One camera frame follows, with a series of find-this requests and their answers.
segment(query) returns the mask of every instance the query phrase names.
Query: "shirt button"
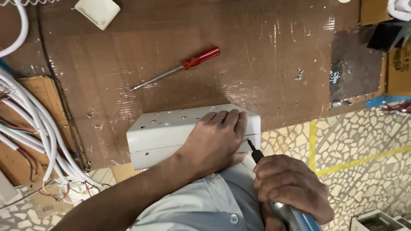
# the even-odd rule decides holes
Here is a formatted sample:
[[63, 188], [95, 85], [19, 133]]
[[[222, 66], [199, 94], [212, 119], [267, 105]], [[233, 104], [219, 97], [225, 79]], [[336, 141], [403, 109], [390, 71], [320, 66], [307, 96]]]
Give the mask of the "shirt button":
[[236, 225], [236, 224], [238, 223], [238, 217], [237, 217], [237, 215], [232, 214], [232, 215], [230, 216], [230, 222], [231, 222], [231, 224]]

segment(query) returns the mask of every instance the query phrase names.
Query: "white metal box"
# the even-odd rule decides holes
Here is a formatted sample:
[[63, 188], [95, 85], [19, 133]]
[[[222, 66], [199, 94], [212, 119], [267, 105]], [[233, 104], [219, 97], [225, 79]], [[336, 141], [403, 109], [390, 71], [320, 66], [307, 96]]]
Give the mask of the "white metal box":
[[[135, 170], [149, 168], [175, 153], [186, 141], [197, 121], [207, 113], [237, 109], [248, 113], [244, 140], [249, 138], [260, 148], [260, 116], [234, 104], [223, 104], [174, 111], [145, 113], [127, 131], [130, 157]], [[237, 152], [249, 152], [243, 142]]]

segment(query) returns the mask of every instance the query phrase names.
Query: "right hand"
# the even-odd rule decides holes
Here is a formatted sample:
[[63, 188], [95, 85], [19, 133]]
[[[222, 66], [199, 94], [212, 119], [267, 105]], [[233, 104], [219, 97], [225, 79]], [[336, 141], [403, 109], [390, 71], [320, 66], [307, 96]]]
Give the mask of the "right hand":
[[286, 155], [267, 156], [258, 162], [253, 172], [260, 201], [291, 205], [313, 216], [318, 224], [334, 219], [328, 202], [328, 187], [301, 160]]
[[187, 162], [189, 172], [196, 178], [219, 172], [232, 163], [243, 141], [247, 120], [247, 113], [237, 109], [208, 113], [196, 123], [175, 155]]

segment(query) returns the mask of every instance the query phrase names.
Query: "yellow tape line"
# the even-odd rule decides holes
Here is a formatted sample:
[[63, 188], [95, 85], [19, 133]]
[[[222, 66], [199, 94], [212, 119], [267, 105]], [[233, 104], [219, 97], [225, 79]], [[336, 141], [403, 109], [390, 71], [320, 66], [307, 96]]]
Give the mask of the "yellow tape line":
[[[408, 152], [408, 151], [411, 151], [411, 145], [405, 145], [405, 146], [402, 146], [400, 148], [396, 148], [396, 149], [392, 149], [392, 150], [389, 150], [389, 151], [378, 153], [378, 154], [375, 154], [375, 155], [372, 155], [372, 156], [364, 157], [362, 159], [353, 160], [349, 163], [339, 164], [339, 165], [336, 165], [336, 166], [328, 168], [328, 169], [323, 169], [323, 170], [320, 170], [320, 171], [316, 171], [315, 173], [317, 174], [317, 176], [320, 177], [320, 176], [323, 176], [323, 175], [327, 175], [327, 174], [331, 174], [331, 173], [334, 173], [334, 172], [337, 172], [337, 171], [348, 169], [348, 168], [351, 168], [351, 167], [356, 166], [356, 165], [368, 163], [368, 162], [371, 162], [375, 159], [380, 159], [380, 158], [383, 158], [383, 157], [389, 157], [389, 156], [395, 155], [395, 154], [400, 153], [400, 152]], [[310, 139], [310, 161], [311, 161], [311, 139]]]
[[317, 134], [317, 120], [313, 120], [309, 123], [309, 168], [315, 171], [315, 143]]

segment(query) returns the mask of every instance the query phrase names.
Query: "white cloth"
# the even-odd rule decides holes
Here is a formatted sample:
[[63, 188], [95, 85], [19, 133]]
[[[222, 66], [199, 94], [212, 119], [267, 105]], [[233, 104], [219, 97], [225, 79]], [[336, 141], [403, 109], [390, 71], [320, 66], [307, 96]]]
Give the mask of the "white cloth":
[[145, 209], [132, 231], [263, 231], [251, 155]]

